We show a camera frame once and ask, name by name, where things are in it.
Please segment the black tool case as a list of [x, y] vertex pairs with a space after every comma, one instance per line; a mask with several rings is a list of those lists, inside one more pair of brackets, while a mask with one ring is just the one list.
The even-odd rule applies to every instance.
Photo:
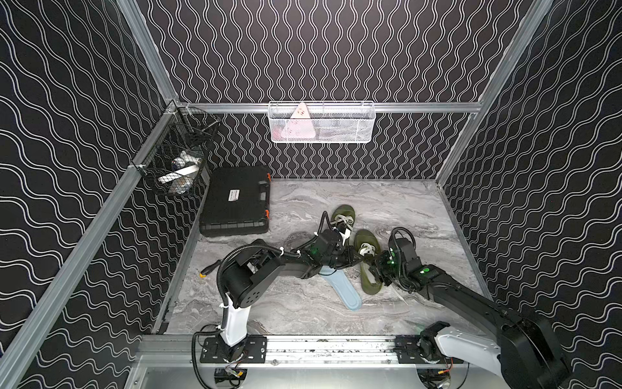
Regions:
[[271, 173], [263, 165], [212, 172], [199, 217], [206, 238], [262, 234], [270, 224]]

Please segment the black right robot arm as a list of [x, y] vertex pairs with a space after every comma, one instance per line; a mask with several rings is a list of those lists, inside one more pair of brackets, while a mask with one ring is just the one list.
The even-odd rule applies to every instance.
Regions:
[[521, 314], [484, 298], [446, 271], [423, 264], [414, 242], [392, 238], [370, 264], [384, 285], [445, 306], [476, 326], [481, 334], [460, 332], [439, 321], [424, 329], [417, 350], [426, 361], [457, 358], [494, 373], [511, 388], [558, 388], [573, 371], [550, 322]]

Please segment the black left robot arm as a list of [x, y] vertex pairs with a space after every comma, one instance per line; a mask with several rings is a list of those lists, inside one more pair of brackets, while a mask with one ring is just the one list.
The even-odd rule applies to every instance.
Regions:
[[219, 342], [228, 357], [242, 355], [248, 338], [250, 308], [278, 277], [308, 280], [321, 276], [346, 308], [360, 309], [361, 297], [344, 270], [359, 264], [364, 256], [348, 243], [349, 237], [349, 230], [324, 230], [293, 251], [269, 246], [258, 239], [228, 254], [216, 275], [224, 305]]

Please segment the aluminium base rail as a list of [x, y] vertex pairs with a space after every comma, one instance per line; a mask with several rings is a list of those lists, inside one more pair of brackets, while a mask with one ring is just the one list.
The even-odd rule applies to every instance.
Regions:
[[154, 367], [403, 368], [466, 365], [501, 372], [501, 348], [493, 340], [443, 329], [420, 336], [248, 336], [229, 347], [213, 336], [148, 336], [139, 364]]

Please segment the white items in black basket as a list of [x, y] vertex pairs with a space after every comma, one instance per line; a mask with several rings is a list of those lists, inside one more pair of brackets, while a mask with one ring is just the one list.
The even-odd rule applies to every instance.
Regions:
[[182, 151], [171, 162], [171, 170], [157, 175], [157, 181], [167, 195], [183, 195], [188, 192], [199, 174], [202, 157], [196, 152]]

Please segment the green shoe one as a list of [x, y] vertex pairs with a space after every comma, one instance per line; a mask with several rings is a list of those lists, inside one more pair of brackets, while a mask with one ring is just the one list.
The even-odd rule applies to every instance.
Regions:
[[374, 258], [381, 252], [377, 238], [370, 230], [359, 230], [354, 239], [356, 252], [363, 257], [361, 261], [361, 287], [367, 295], [375, 295], [382, 289], [382, 282], [378, 281], [371, 271]]
[[356, 212], [351, 205], [342, 204], [334, 210], [330, 218], [330, 227], [337, 229], [340, 233], [353, 230], [356, 221]]

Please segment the pink triangle card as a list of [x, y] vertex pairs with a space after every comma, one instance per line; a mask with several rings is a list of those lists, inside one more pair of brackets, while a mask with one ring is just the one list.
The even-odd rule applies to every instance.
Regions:
[[306, 103], [298, 104], [291, 117], [286, 121], [280, 136], [288, 142], [311, 141], [316, 138], [317, 132], [314, 121]]

